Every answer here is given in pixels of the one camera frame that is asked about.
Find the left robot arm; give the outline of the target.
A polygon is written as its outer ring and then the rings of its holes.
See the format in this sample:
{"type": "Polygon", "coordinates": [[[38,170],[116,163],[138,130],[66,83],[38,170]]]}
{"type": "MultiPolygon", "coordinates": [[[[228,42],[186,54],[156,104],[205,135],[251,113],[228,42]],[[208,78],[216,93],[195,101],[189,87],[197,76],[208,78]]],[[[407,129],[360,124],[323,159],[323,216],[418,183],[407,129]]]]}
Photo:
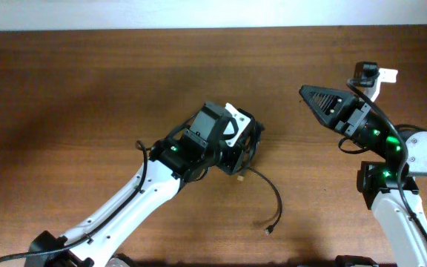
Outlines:
{"type": "Polygon", "coordinates": [[[228,175],[251,161],[263,126],[227,103],[206,102],[166,137],[143,150],[134,177],[85,221],[54,237],[48,231],[31,244],[26,266],[130,266],[116,251],[157,208],[210,168],[228,175]]]}

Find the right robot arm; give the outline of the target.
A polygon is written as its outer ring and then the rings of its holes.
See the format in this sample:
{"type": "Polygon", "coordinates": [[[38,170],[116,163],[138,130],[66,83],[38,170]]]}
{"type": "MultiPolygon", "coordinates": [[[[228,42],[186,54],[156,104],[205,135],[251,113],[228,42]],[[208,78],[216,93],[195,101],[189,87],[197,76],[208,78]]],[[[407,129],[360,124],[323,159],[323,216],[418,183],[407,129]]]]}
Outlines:
{"type": "Polygon", "coordinates": [[[397,266],[427,266],[427,219],[416,183],[427,177],[427,129],[395,125],[375,103],[382,84],[395,83],[397,75],[375,62],[358,62],[348,90],[303,85],[299,94],[322,126],[357,146],[354,154],[371,151],[383,158],[362,162],[357,190],[397,266]]]}

